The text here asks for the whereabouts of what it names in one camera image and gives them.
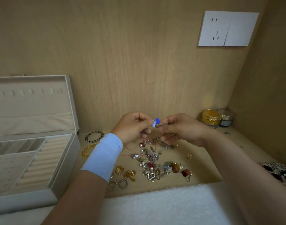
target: jar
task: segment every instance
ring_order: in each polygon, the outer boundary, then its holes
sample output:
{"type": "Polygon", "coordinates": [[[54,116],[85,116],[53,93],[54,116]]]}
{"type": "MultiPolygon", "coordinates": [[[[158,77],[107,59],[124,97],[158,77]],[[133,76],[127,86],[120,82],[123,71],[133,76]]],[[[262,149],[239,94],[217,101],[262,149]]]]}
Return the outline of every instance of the jar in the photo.
{"type": "Polygon", "coordinates": [[[204,124],[217,128],[220,123],[221,116],[222,115],[218,111],[208,109],[202,112],[201,120],[204,124]]]}
{"type": "Polygon", "coordinates": [[[225,109],[219,109],[218,112],[221,113],[222,115],[219,126],[220,127],[230,126],[234,117],[234,113],[231,112],[230,110],[225,110],[225,109]]]}

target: hand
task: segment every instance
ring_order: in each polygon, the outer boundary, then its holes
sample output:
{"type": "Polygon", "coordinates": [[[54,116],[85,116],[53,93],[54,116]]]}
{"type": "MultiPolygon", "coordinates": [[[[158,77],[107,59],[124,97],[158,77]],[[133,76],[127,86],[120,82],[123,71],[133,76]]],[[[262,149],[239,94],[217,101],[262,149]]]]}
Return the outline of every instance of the hand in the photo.
{"type": "Polygon", "coordinates": [[[198,147],[204,146],[205,136],[213,130],[184,113],[168,116],[161,120],[161,124],[159,132],[163,133],[161,140],[165,143],[183,139],[198,147]]]}
{"type": "Polygon", "coordinates": [[[123,144],[128,144],[138,136],[146,138],[146,134],[151,132],[148,127],[152,124],[153,120],[151,117],[143,113],[128,113],[122,116],[111,133],[118,136],[123,144]]]}

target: jewelry box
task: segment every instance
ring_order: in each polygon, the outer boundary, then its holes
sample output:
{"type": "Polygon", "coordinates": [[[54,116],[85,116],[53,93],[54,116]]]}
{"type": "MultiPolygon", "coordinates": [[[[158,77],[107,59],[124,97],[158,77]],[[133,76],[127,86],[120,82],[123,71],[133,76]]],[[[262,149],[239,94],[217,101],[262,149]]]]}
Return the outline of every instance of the jewelry box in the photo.
{"type": "Polygon", "coordinates": [[[0,214],[58,202],[78,129],[69,76],[0,77],[0,214]]]}

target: black and white patterned object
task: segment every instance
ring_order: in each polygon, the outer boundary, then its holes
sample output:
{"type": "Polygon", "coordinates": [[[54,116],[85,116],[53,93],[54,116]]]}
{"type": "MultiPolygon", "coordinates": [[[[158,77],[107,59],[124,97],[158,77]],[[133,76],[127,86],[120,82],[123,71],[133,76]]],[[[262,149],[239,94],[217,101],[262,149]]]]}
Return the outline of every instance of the black and white patterned object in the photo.
{"type": "Polygon", "coordinates": [[[272,174],[273,177],[286,185],[286,165],[280,162],[261,163],[260,165],[272,174]]]}

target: white fluffy mat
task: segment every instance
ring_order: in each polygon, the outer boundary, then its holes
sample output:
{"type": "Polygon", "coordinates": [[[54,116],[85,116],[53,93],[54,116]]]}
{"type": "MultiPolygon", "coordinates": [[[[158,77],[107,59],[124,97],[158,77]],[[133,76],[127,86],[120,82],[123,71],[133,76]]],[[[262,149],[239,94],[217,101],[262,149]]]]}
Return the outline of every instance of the white fluffy mat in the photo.
{"type": "MultiPolygon", "coordinates": [[[[0,215],[0,225],[40,224],[51,207],[0,215]]],[[[247,225],[223,182],[105,199],[100,225],[247,225]]]]}

